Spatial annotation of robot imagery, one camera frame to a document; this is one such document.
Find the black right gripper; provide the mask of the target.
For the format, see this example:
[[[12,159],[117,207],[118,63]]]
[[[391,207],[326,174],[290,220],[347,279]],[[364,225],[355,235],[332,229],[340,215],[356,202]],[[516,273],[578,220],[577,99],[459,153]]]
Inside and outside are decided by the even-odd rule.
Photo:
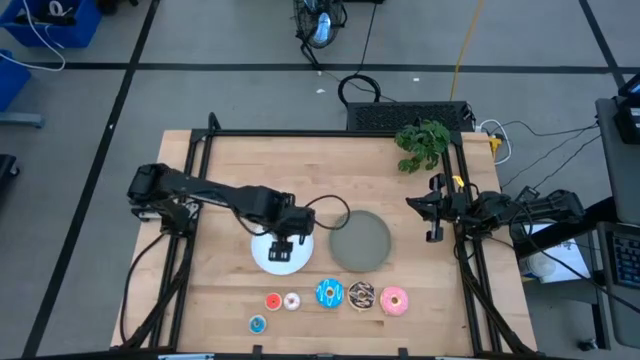
[[[431,222],[431,228],[426,233],[426,241],[430,243],[443,240],[442,220],[455,222],[467,212],[469,207],[464,195],[464,190],[468,189],[467,183],[459,175],[453,175],[451,177],[454,181],[453,192],[444,195],[441,189],[446,187],[447,180],[445,174],[439,173],[429,180],[431,192],[428,195],[406,198],[407,204],[414,208],[424,221]]]

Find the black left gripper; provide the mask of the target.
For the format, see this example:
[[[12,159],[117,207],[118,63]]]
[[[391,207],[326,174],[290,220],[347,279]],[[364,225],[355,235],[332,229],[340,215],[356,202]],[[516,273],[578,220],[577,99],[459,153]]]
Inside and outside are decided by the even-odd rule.
[[[298,243],[303,244],[311,235],[315,226],[316,212],[310,207],[285,205],[269,226],[269,230],[280,238],[298,236]],[[268,260],[272,262],[288,262],[291,258],[293,244],[289,241],[274,241],[269,248]]]

